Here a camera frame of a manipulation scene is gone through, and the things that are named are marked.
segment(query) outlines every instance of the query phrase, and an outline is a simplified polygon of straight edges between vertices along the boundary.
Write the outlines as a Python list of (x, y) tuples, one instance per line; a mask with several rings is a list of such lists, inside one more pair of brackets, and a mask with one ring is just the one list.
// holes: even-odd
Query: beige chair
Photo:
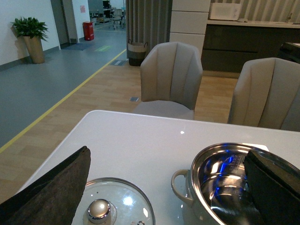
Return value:
[(158, 44), (141, 64), (142, 101), (133, 113), (193, 120), (202, 72), (195, 46)]
[(300, 64), (278, 58), (246, 62), (228, 123), (300, 131)]

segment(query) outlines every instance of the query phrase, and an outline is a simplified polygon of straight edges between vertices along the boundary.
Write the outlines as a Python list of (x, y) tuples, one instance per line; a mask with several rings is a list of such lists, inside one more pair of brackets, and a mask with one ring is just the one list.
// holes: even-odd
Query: gray curtain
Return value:
[(126, 0), (127, 42), (155, 45), (170, 39), (173, 0)]

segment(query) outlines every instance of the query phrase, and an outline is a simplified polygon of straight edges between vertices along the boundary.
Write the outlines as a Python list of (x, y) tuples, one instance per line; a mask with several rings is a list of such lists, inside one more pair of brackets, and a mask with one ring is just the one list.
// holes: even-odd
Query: basket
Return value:
[(145, 59), (148, 42), (145, 44), (128, 40), (128, 58), (131, 66), (139, 67)]

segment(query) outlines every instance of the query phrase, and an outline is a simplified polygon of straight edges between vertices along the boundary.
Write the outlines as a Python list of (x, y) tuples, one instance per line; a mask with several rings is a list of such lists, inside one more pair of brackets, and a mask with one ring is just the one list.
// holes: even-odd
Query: green floor marking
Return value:
[(110, 49), (110, 48), (111, 48), (110, 45), (104, 45), (104, 46), (102, 46), (102, 47), (96, 49), (95, 52), (105, 52), (105, 51), (107, 51), (107, 50)]

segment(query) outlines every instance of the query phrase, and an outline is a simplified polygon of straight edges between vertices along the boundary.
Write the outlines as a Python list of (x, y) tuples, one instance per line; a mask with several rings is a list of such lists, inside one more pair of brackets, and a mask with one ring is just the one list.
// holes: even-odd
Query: fire extinguisher cabinet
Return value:
[(84, 40), (86, 41), (94, 40), (93, 22), (83, 23), (83, 33), (84, 33)]

